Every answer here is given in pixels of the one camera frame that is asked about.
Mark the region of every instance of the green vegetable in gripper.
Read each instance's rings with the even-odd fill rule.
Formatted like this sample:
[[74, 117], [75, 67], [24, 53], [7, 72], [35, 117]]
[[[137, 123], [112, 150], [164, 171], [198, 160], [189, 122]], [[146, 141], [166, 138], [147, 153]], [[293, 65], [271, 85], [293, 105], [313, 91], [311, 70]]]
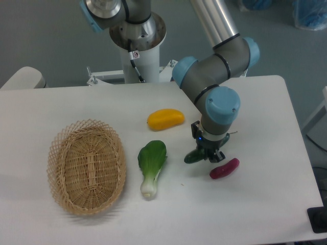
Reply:
[[167, 159], [166, 153], [166, 145], [160, 140], [153, 140], [138, 154], [138, 165], [144, 176], [140, 189], [146, 198], [151, 198], [157, 193], [157, 179]]

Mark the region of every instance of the gray floor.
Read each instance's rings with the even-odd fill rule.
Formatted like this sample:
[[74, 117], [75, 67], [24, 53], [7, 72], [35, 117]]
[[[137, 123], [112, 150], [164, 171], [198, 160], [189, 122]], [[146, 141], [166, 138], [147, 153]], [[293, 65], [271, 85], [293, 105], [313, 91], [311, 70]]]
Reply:
[[[87, 66], [92, 71], [121, 69], [108, 32], [93, 33], [78, 2], [0, 1], [0, 87], [24, 66], [39, 70], [50, 87], [85, 85]], [[291, 0], [275, 0], [268, 10], [255, 12], [240, 12], [236, 2], [226, 1], [241, 35], [255, 39], [261, 49], [261, 59], [248, 75], [282, 76], [301, 126], [323, 100], [321, 91], [327, 86], [327, 29], [296, 29]], [[161, 65], [189, 55], [201, 60], [212, 53], [188, 0], [153, 0], [152, 9], [168, 30], [160, 48]], [[327, 167], [327, 154], [304, 140], [312, 165]]]

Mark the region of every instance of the red vegetable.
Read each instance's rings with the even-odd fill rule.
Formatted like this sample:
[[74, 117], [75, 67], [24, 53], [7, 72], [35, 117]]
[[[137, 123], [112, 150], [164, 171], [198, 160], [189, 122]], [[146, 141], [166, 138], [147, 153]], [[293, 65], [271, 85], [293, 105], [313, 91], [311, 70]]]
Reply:
[[218, 179], [230, 175], [240, 164], [240, 161], [237, 158], [231, 159], [225, 165], [216, 167], [210, 172], [210, 177], [212, 179]]

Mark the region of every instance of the yellow toy vegetable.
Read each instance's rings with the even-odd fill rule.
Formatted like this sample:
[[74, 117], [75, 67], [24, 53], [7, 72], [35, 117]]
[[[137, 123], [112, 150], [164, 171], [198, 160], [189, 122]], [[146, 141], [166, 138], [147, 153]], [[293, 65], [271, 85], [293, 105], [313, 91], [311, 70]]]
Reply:
[[183, 113], [175, 109], [161, 109], [148, 117], [148, 126], [152, 130], [164, 130], [182, 124], [185, 120]]

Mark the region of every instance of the wicker basket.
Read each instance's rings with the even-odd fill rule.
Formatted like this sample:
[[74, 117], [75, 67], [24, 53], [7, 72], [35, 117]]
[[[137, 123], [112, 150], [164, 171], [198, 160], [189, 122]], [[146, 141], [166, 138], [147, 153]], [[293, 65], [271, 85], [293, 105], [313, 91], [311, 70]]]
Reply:
[[73, 214], [95, 214], [122, 192], [125, 155], [118, 134], [101, 121], [78, 121], [52, 142], [48, 178], [55, 201]]

